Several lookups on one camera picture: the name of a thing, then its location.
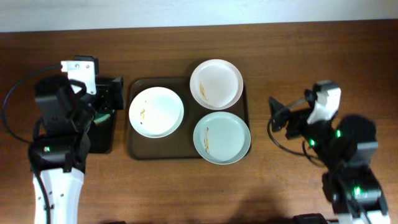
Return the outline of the white plate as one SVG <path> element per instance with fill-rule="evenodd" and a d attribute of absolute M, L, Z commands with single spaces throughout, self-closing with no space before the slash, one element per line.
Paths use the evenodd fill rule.
<path fill-rule="evenodd" d="M 165 87 L 151 87 L 138 93 L 129 107 L 133 129 L 147 138 L 163 138 L 181 125 L 185 108 L 176 92 Z"/>
<path fill-rule="evenodd" d="M 201 106 L 210 110 L 232 107 L 243 93 L 243 77 L 232 63 L 211 59 L 197 66 L 190 77 L 190 92 Z"/>

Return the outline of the green yellow sponge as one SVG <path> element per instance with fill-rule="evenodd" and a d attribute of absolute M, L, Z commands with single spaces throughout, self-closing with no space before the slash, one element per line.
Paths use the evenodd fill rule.
<path fill-rule="evenodd" d="M 101 123 L 104 123 L 108 119 L 110 119 L 111 115 L 110 114 L 96 114 L 93 122 L 95 125 L 99 125 Z"/>

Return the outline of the white plate top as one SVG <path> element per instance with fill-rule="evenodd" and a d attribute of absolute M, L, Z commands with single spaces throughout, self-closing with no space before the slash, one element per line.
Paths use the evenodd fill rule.
<path fill-rule="evenodd" d="M 197 66 L 190 77 L 190 92 L 201 106 L 210 110 L 232 107 L 243 93 L 243 77 L 232 63 L 211 59 Z"/>

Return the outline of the light blue plate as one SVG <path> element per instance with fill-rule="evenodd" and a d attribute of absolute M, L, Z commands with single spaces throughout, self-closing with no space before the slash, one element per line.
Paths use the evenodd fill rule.
<path fill-rule="evenodd" d="M 206 161 L 229 165 L 238 162 L 249 152 L 251 133 L 239 116 L 218 111 L 199 120 L 193 131 L 193 144 Z"/>

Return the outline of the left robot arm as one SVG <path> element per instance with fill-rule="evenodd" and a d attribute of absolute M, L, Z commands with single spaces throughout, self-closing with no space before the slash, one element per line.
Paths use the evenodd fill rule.
<path fill-rule="evenodd" d="M 88 154 L 108 154 L 116 114 L 125 108 L 123 78 L 82 81 L 55 75 L 35 85 L 42 113 L 28 158 L 33 171 L 35 223 L 76 223 Z"/>

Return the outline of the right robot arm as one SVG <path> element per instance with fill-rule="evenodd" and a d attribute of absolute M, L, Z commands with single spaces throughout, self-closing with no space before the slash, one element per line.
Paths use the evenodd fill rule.
<path fill-rule="evenodd" d="M 383 189 L 370 168 L 378 149 L 375 124 L 358 115 L 332 121 L 339 99 L 306 96 L 290 105 L 269 98 L 267 132 L 286 129 L 286 138 L 302 137 L 302 152 L 311 163 L 324 165 L 323 192 L 338 223 L 390 223 Z"/>

